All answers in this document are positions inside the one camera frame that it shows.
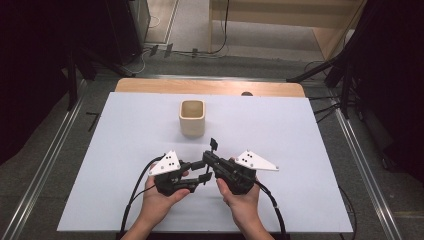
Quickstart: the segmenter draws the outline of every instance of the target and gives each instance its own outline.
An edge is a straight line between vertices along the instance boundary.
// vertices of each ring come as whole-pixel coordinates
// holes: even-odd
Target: white table surface
[[[190,139],[180,133],[183,100],[206,103],[206,131]],[[346,209],[307,98],[189,94],[110,93],[69,196],[58,231],[119,231],[134,185],[146,164],[169,150],[199,161],[213,137],[218,156],[249,149],[279,166],[258,171],[276,198],[288,233],[352,232]],[[204,173],[191,172],[189,178]],[[145,178],[139,191],[144,187]],[[141,207],[132,204],[127,229]],[[279,232],[269,198],[261,192],[261,219]],[[238,232],[214,177],[177,203],[154,231]]]

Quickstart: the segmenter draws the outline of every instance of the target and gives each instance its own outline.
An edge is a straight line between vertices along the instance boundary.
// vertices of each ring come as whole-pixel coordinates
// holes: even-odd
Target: finger
[[[188,190],[188,189],[180,189],[180,190],[174,192],[174,194],[171,195],[171,199],[173,200],[174,203],[177,203],[177,202],[181,201],[181,199],[183,199],[189,193],[190,193],[190,190]]]
[[[221,195],[224,196],[225,199],[228,199],[229,193],[231,193],[231,191],[228,188],[227,183],[221,178],[216,179],[216,183],[218,185],[218,189]]]

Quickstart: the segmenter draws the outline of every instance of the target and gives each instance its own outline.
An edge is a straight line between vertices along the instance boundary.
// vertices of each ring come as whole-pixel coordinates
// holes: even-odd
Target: hand
[[[149,177],[146,181],[145,189],[150,188],[154,184],[154,177]],[[190,191],[188,189],[180,189],[171,196],[167,197],[159,193],[156,187],[154,187],[144,193],[143,204],[138,218],[143,220],[143,222],[152,225],[153,228],[165,218],[168,211],[175,203],[179,202],[189,193]]]
[[[246,195],[234,195],[227,183],[218,178],[216,180],[224,202],[230,207],[234,223],[248,240],[274,239],[264,228],[258,214],[259,191],[254,184]]]
[[[144,189],[153,185],[155,185],[154,177],[148,177]],[[156,187],[144,192],[140,214],[122,239],[146,239],[152,229],[165,218],[171,207],[189,193],[190,190],[188,189],[180,189],[167,197],[159,193]]]

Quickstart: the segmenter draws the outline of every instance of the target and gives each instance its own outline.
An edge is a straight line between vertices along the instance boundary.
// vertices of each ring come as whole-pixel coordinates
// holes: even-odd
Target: wrist
[[[238,222],[236,224],[246,240],[274,239],[265,229],[259,217],[243,223]]]
[[[154,227],[155,226],[149,223],[148,221],[145,221],[141,218],[137,218],[135,223],[131,226],[131,228],[128,230],[128,232],[122,239],[144,240],[149,236],[150,232]]]

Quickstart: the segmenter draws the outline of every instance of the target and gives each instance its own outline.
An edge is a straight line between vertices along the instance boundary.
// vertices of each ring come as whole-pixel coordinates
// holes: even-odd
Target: wooden tabletop
[[[115,91],[214,95],[241,95],[243,92],[250,92],[254,96],[305,97],[302,86],[297,83],[228,80],[122,78]]]

